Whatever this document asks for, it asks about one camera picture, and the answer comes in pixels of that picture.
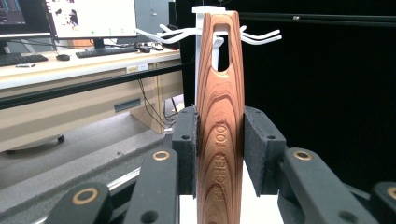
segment gray floor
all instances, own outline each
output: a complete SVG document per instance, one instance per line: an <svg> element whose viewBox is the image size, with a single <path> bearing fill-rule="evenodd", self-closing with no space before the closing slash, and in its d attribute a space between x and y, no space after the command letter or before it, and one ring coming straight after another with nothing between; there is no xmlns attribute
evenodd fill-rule
<svg viewBox="0 0 396 224"><path fill-rule="evenodd" d="M183 101L180 95L176 104ZM173 105L166 101L167 114ZM0 223L33 223L73 186L109 183L138 168L145 151L160 147L156 134L129 113L64 133L65 141L0 153Z"/></svg>

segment cable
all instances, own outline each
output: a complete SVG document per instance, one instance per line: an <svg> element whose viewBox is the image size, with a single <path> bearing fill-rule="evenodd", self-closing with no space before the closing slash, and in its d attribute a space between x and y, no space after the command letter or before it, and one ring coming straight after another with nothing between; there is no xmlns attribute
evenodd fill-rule
<svg viewBox="0 0 396 224"><path fill-rule="evenodd" d="M73 49L73 48L87 48L87 47L91 47L91 46L78 46L78 45L72 45L72 46L70 46L70 45L56 45L56 44L49 44L49 43L43 43L43 42L39 42L39 41L34 41L34 40L30 40L30 39L24 39L24 40L33 42L33 43L30 43L30 45L51 46L51 47L55 47L55 48L56 48L56 47L63 47L63 48L70 48L70 49ZM21 42L21 41L16 41L16 40L8 40L8 42L11 42L11 43L18 43L18 44L24 44L23 42Z"/></svg>
<svg viewBox="0 0 396 224"><path fill-rule="evenodd" d="M144 86L143 86L142 79L138 79L137 81L138 81L138 83L139 83L140 90L142 91L143 98L144 98L144 100L145 100L145 108L146 108L146 111L148 112L148 114L149 114L149 115L150 115L150 116L151 116L162 128L164 128L164 129L166 129L166 128L171 128L175 123L172 122L172 123L169 124L169 123L164 122L164 121L161 119L161 116L158 114L158 112L155 110L154 106L152 106L152 104L149 102L149 99L146 97L145 88L144 88ZM158 117L159 119L154 118L154 116L149 112L149 109L148 109L147 104L152 108L152 110L155 112L155 114L157 115L157 117Z"/></svg>
<svg viewBox="0 0 396 224"><path fill-rule="evenodd" d="M226 4L229 4L231 1L233 1L233 0L228 0L227 2L225 2L225 3L223 3L223 2L220 2L220 6L223 6L223 5L226 5Z"/></svg>
<svg viewBox="0 0 396 224"><path fill-rule="evenodd" d="M176 3L174 3L174 11L175 11L175 17L176 17L176 27L178 28L178 18L177 18Z"/></svg>
<svg viewBox="0 0 396 224"><path fill-rule="evenodd" d="M173 97L171 98L171 100L172 100L172 104L174 106L174 109L176 111L176 114L178 114L178 111L177 111L177 108L176 108L176 104L175 104L175 100L173 99Z"/></svg>
<svg viewBox="0 0 396 224"><path fill-rule="evenodd" d="M117 45L117 42L114 41L113 39L109 39L111 42L113 42L115 45Z"/></svg>
<svg viewBox="0 0 396 224"><path fill-rule="evenodd" d="M190 7L195 6L195 4L197 4L197 2L195 3L191 3L189 0L184 0L185 2L187 2L187 4L189 4Z"/></svg>
<svg viewBox="0 0 396 224"><path fill-rule="evenodd" d="M166 106L165 105L166 105L166 101L163 101L163 116L169 122L175 121L176 120L175 115L177 115L177 110L176 110L176 113L171 114L171 115L167 115L166 114Z"/></svg>
<svg viewBox="0 0 396 224"><path fill-rule="evenodd" d="M54 51L59 55L58 49L55 47L55 40L54 40L53 38L50 38L49 40L50 40L50 42L51 42L52 45L53 45L53 46L51 46L51 47L52 47L52 50L54 50Z"/></svg>

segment computer mouse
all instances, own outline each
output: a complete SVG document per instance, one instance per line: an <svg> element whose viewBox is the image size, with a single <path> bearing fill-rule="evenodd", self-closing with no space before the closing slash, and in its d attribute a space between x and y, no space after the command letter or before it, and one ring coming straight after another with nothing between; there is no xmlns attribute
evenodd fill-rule
<svg viewBox="0 0 396 224"><path fill-rule="evenodd" d="M150 52L150 49L149 48L141 48L141 49L139 49L140 50L140 52L142 52L142 53L149 53Z"/></svg>
<svg viewBox="0 0 396 224"><path fill-rule="evenodd" d="M59 61L70 61L70 55L68 54L58 54L56 59Z"/></svg>

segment black surface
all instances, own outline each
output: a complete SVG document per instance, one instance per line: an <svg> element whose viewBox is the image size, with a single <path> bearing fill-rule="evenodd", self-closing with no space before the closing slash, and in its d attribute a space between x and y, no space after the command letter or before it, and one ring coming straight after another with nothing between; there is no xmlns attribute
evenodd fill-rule
<svg viewBox="0 0 396 224"><path fill-rule="evenodd" d="M172 134L172 149L178 156L178 193L195 195L195 160L197 112L193 106L181 110L177 115Z"/></svg>
<svg viewBox="0 0 396 224"><path fill-rule="evenodd" d="M282 195L278 195L277 206L279 207L279 211L281 211L284 223L304 223L304 213L299 204L287 200Z"/></svg>
<svg viewBox="0 0 396 224"><path fill-rule="evenodd" d="M6 55L7 41L0 40L0 57Z"/></svg>
<svg viewBox="0 0 396 224"><path fill-rule="evenodd" d="M176 3L175 2L169 2L169 24L172 25L177 25L177 17L176 17Z"/></svg>
<svg viewBox="0 0 396 224"><path fill-rule="evenodd" d="M396 182L375 185L370 197L370 211L380 223L396 223Z"/></svg>
<svg viewBox="0 0 396 224"><path fill-rule="evenodd" d="M50 25L46 17L46 8L42 0L19 0L25 24L0 25L0 35L48 33ZM7 37L5 40L20 37Z"/></svg>
<svg viewBox="0 0 396 224"><path fill-rule="evenodd" d="M68 54L59 54L56 55L56 59L59 61L70 61L70 55Z"/></svg>
<svg viewBox="0 0 396 224"><path fill-rule="evenodd" d="M246 105L262 110L289 147L317 152L343 182L370 191L379 181L394 180L396 29L240 23L249 34L279 29L283 36L263 46L243 43ZM227 62L221 51L220 67Z"/></svg>
<svg viewBox="0 0 396 224"><path fill-rule="evenodd" d="M41 54L21 56L17 54L0 55L0 67L16 65L20 63L40 63L49 59Z"/></svg>
<svg viewBox="0 0 396 224"><path fill-rule="evenodd" d="M226 6L239 12L396 16L396 2L392 0L233 0Z"/></svg>
<svg viewBox="0 0 396 224"><path fill-rule="evenodd" d="M177 28L195 27L195 14L192 7L199 6L194 1L176 0ZM179 41L182 63L195 62L195 36L190 35ZM194 104L195 98L195 65L182 70L184 105Z"/></svg>
<svg viewBox="0 0 396 224"><path fill-rule="evenodd" d="M32 193L32 198L27 200L25 203L20 203L17 206L14 206L8 209L6 212L2 212L0 214L0 223L34 223L41 219L42 217L47 217L50 213L50 210L55 206L57 202L61 200L61 198L74 187L81 185L82 183L92 183L92 182L99 182L108 184L115 179L120 178L130 172L134 171L135 169L141 167L144 157L146 153L154 148L161 147L163 140L160 139L155 141L151 144L138 148L136 151L122 155L116 158L115 160L110 161L109 163L105 164L104 166L97 167L93 170L90 170L88 173L81 173L77 178L72 179L71 181L67 181L66 183L53 183L53 189L44 192L42 194L34 194ZM96 143L99 148L104 148L107 145L103 145L102 143ZM120 151L123 151L128 146L121 144ZM131 184L131 182L135 182L136 178L132 179L125 185ZM131 195L131 185L125 186L122 185L116 189L113 189L110 192L111 201L113 204L113 216L118 217L117 213L121 210L126 210L126 208L122 208L120 206L121 203L128 202L130 200L130 196L126 197L125 194ZM34 189L26 189L29 192L35 192Z"/></svg>
<svg viewBox="0 0 396 224"><path fill-rule="evenodd" d="M318 154L291 148L283 171L304 211L304 223L378 223Z"/></svg>
<svg viewBox="0 0 396 224"><path fill-rule="evenodd" d="M125 183L117 186L115 189L110 191L111 204L114 209L122 207L124 204L129 203L132 193L134 192L134 186L136 185L137 179L138 176L126 181Z"/></svg>
<svg viewBox="0 0 396 224"><path fill-rule="evenodd" d="M355 15L319 15L319 14L282 14L241 12L240 20L276 21L311 24L332 24L348 26L396 27L393 16L355 16Z"/></svg>
<svg viewBox="0 0 396 224"><path fill-rule="evenodd" d="M246 106L244 121L244 160L256 195L277 194L276 164L283 158L286 139L258 109Z"/></svg>
<svg viewBox="0 0 396 224"><path fill-rule="evenodd" d="M111 213L107 185L86 183L69 190L50 211L46 223L107 223Z"/></svg>
<svg viewBox="0 0 396 224"><path fill-rule="evenodd" d="M169 158L154 160L154 154L166 151ZM177 223L177 154L158 148L146 154L123 223Z"/></svg>
<svg viewBox="0 0 396 224"><path fill-rule="evenodd" d="M91 57L99 57L99 56L107 56L113 54L122 54L122 53L134 53L138 52L136 48L119 48L119 49L105 49L105 48L97 48L88 51L76 52L76 55L79 58L91 58Z"/></svg>

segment black backdrop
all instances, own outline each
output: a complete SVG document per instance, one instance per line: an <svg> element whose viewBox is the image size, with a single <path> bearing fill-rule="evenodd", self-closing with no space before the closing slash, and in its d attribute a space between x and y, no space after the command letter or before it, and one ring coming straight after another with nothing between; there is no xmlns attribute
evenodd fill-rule
<svg viewBox="0 0 396 224"><path fill-rule="evenodd" d="M395 16L396 2L233 0L225 6L241 14L247 33L280 29L283 36L263 46L243 43L246 105L264 111L289 147L317 152L347 184L369 191L376 182L396 181L396 18L371 17ZM247 12L275 14L257 21ZM318 19L280 20L286 13ZM341 22L320 17L332 15ZM362 15L362 22L349 15ZM390 22L376 25L383 20ZM219 70L228 64L225 51Z"/></svg>

